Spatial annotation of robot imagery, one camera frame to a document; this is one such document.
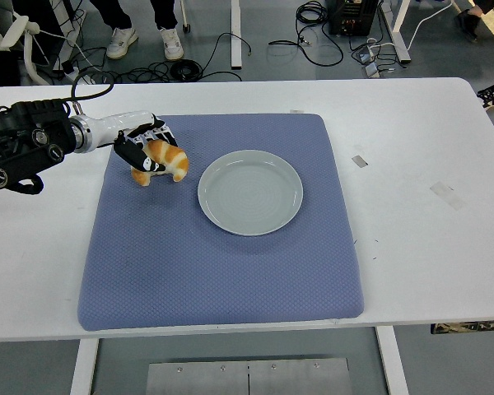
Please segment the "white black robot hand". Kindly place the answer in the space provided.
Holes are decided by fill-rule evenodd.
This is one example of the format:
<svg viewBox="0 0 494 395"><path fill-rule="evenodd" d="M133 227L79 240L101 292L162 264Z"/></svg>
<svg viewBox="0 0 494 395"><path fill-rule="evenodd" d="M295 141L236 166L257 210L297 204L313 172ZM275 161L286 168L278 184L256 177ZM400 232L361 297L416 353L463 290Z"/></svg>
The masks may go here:
<svg viewBox="0 0 494 395"><path fill-rule="evenodd" d="M138 111L94 119L86 118L87 150L113 145L114 151L135 170L142 172L165 171L160 159L153 159L144 151L148 142L176 141L165 122L153 113Z"/></svg>

